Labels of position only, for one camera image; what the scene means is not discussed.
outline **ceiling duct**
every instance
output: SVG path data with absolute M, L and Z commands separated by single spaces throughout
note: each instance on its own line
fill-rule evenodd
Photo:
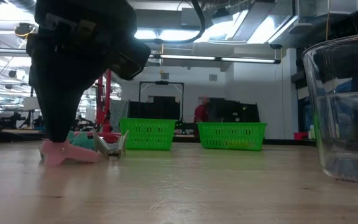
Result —
M 200 20 L 194 9 L 183 8 L 182 11 L 136 9 L 138 28 L 199 30 Z M 209 16 L 205 16 L 206 27 L 213 25 Z
M 325 16 L 328 13 L 328 0 L 298 0 L 300 8 L 298 14 L 305 19 Z M 358 0 L 331 0 L 331 12 L 336 14 L 347 15 L 358 10 Z
M 35 13 L 35 1 L 34 0 L 6 0 L 6 2 L 16 6 L 17 8 L 28 12 L 30 14 Z
M 259 25 L 261 25 L 261 23 L 263 23 L 272 11 L 276 5 L 275 1 L 276 0 L 255 0 L 255 3 L 251 5 L 246 18 L 234 34 L 233 40 L 249 40 L 255 30 L 259 27 Z

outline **white wall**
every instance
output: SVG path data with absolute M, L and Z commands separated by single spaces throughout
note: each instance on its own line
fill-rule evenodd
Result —
M 257 103 L 267 139 L 293 139 L 298 131 L 295 53 L 288 49 L 280 65 L 234 63 L 226 73 L 226 99 Z
M 291 83 L 291 75 L 296 73 L 295 60 L 295 49 L 288 49 L 280 65 L 234 63 L 225 73 L 218 68 L 167 67 L 163 71 L 170 74 L 170 82 L 185 82 L 183 118 L 186 122 L 193 122 L 199 97 L 226 98 L 257 103 L 261 122 L 268 124 L 267 139 L 293 139 L 293 133 L 298 131 L 298 98 Z M 160 80 L 159 71 L 158 67 L 149 67 L 133 81 L 123 82 L 121 98 L 138 101 L 139 81 Z M 218 80 L 209 81 L 209 74 L 217 74 Z M 149 96 L 180 99 L 181 93 L 171 85 L 151 84 L 142 92 L 141 101 L 146 102 Z
M 185 95 L 183 105 L 183 119 L 185 122 L 193 122 L 194 110 L 198 106 L 199 97 L 208 96 L 224 98 L 225 95 L 225 74 L 220 72 L 219 68 L 187 68 L 183 67 L 166 67 L 164 72 L 170 74 L 170 82 L 184 82 Z M 122 82 L 121 99 L 122 100 L 139 100 L 139 81 L 158 81 L 160 80 L 160 68 L 148 67 L 140 75 L 136 76 L 133 81 Z M 209 74 L 218 75 L 216 82 L 209 81 Z M 146 102 L 149 96 L 175 96 L 181 99 L 179 92 L 173 85 L 154 85 L 150 84 L 141 94 L 141 101 Z

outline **black equipment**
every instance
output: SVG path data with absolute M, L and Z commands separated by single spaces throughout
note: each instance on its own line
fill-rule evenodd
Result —
M 18 112 L 13 112 L 13 115 L 7 118 L 0 118 L 0 130 L 2 129 L 17 129 L 16 121 L 24 121 L 25 117 L 22 117 Z
M 95 124 L 83 118 L 81 115 L 78 115 L 78 118 L 75 119 L 73 127 L 71 128 L 72 131 L 92 131 L 95 127 Z
M 180 112 L 180 119 L 183 118 L 183 99 L 185 97 L 185 84 L 183 82 L 168 82 L 168 81 L 156 81 L 156 82 L 146 82 L 140 81 L 139 82 L 139 102 L 140 97 L 142 96 L 142 84 L 149 83 L 149 84 L 156 84 L 156 85 L 181 85 L 181 112 Z
M 38 118 L 34 119 L 33 125 L 35 128 L 42 128 L 44 126 L 42 116 L 38 116 Z
M 180 104 L 173 98 L 155 96 L 152 103 L 129 102 L 128 118 L 180 119 Z
M 257 104 L 240 103 L 223 98 L 210 98 L 209 122 L 260 122 Z

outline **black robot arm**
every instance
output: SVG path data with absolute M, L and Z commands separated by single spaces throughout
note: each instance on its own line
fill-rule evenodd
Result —
M 38 0 L 37 34 L 28 36 L 34 88 L 53 142 L 65 141 L 83 92 L 111 69 L 125 80 L 141 71 L 150 49 L 134 38 L 136 14 L 125 0 Z

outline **pipe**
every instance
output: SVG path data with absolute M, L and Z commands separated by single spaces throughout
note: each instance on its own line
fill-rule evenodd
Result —
M 34 0 L 6 0 L 6 2 L 16 6 L 18 9 L 28 12 L 32 15 L 35 14 L 35 1 Z
M 0 32 L 10 32 L 12 34 L 14 34 L 14 29 L 20 24 L 20 23 L 29 23 L 32 24 L 33 26 L 36 26 L 34 21 L 27 21 L 27 20 L 22 20 L 22 21 L 5 21 L 5 20 L 0 20 Z

